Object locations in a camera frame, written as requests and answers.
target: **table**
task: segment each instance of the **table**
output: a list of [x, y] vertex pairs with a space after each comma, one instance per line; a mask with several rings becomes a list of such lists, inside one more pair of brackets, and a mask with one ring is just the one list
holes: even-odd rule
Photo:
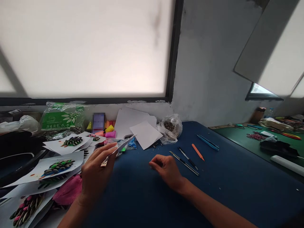
[[[211, 149], [201, 134], [220, 147]], [[203, 155], [202, 161], [191, 144]], [[148, 162], [156, 155], [183, 158], [180, 146], [199, 168], [199, 177], [176, 161], [181, 174], [220, 203], [258, 227], [278, 227], [304, 209], [304, 184], [255, 154], [197, 122], [183, 122], [176, 144], [143, 151], [129, 150], [117, 158], [104, 196], [83, 227], [212, 227], [187, 200], [173, 192]]]
[[284, 172], [288, 173], [289, 175], [293, 176], [297, 180], [304, 183], [304, 177], [271, 161], [270, 158], [273, 155], [279, 155], [280, 157], [283, 157], [302, 167], [304, 167], [304, 159], [284, 156], [284, 155], [276, 154], [275, 152], [270, 152], [270, 151], [262, 152], [260, 150], [260, 142], [247, 137], [247, 134], [253, 134], [253, 131], [269, 132], [269, 133], [277, 136], [278, 140], [290, 144], [292, 148], [294, 148], [298, 151], [298, 153], [301, 157], [304, 157], [304, 134], [292, 133], [293, 135], [300, 136], [303, 139], [303, 140], [296, 140], [296, 139], [288, 138], [286, 136], [283, 136], [283, 135], [275, 133], [275, 132], [271, 132], [271, 131], [267, 130], [267, 128], [265, 128], [265, 127], [263, 127], [263, 130], [254, 130], [254, 129], [251, 129], [248, 127], [245, 127], [245, 129], [226, 127], [226, 128], [213, 129], [213, 131], [215, 131], [216, 133], [220, 134], [221, 136], [231, 140], [232, 142], [240, 145], [241, 147], [244, 147], [245, 149], [247, 149], [250, 152], [254, 153], [255, 155], [261, 157], [262, 159], [270, 162], [274, 166], [278, 167], [279, 169], [283, 170]]

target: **window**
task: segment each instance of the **window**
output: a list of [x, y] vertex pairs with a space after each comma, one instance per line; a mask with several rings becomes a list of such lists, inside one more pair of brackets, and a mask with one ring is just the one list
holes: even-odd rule
[[0, 105], [172, 101], [183, 0], [0, 2]]
[[245, 100], [283, 100], [257, 83], [252, 83]]

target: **pen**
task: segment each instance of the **pen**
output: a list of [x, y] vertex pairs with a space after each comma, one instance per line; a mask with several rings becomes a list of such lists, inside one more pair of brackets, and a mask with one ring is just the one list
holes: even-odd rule
[[198, 168], [196, 167], [196, 165], [193, 163], [193, 161], [191, 161], [190, 158], [188, 158], [188, 156], [185, 154], [185, 152], [180, 148], [178, 147], [178, 149], [181, 151], [181, 153], [188, 159], [188, 161], [191, 163], [191, 165], [196, 168], [198, 170]]
[[181, 158], [176, 156], [172, 151], [169, 151], [174, 157], [176, 157], [181, 163], [183, 163], [185, 166], [187, 166], [188, 169], [190, 169], [192, 172], [194, 172], [195, 175], [199, 175], [198, 172], [196, 172], [194, 169], [192, 169], [187, 163], [185, 163]]
[[196, 135], [198, 136], [198, 138], [199, 138], [200, 140], [202, 140], [203, 142], [205, 142], [205, 143], [206, 143], [208, 146], [210, 146], [212, 149], [219, 151], [219, 146], [217, 146], [217, 145], [215, 145], [214, 143], [210, 142], [208, 139], [206, 139], [205, 137], [203, 137], [203, 136], [201, 136], [201, 135], [198, 135], [198, 134], [196, 134]]
[[199, 150], [196, 148], [196, 146], [195, 146], [194, 144], [192, 144], [192, 147], [193, 147], [193, 149], [196, 151], [196, 153], [199, 155], [199, 157], [200, 157], [203, 161], [205, 161], [204, 158], [203, 158], [203, 156], [200, 154]]

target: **person's left hand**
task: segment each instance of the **person's left hand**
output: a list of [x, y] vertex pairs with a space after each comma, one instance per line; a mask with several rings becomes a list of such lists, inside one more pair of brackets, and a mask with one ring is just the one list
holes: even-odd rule
[[[117, 149], [114, 147], [116, 144], [115, 142], [96, 149], [82, 166], [82, 192], [78, 197], [81, 205], [94, 203], [104, 192], [113, 171], [117, 152], [112, 153]], [[106, 167], [100, 167], [108, 156]]]

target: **blue table surface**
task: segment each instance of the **blue table surface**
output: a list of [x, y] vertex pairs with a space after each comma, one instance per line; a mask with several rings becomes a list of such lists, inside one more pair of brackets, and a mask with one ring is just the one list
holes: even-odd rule
[[[220, 147], [217, 152], [197, 138], [201, 134]], [[191, 144], [195, 144], [205, 162]], [[156, 155], [180, 158], [180, 146], [199, 168], [199, 177], [176, 160], [181, 174], [203, 192], [258, 227], [278, 227], [304, 209], [304, 184], [248, 150], [204, 127], [183, 122], [172, 145], [129, 150], [116, 159], [102, 198], [83, 227], [212, 227], [187, 200], [173, 192], [148, 162]]]

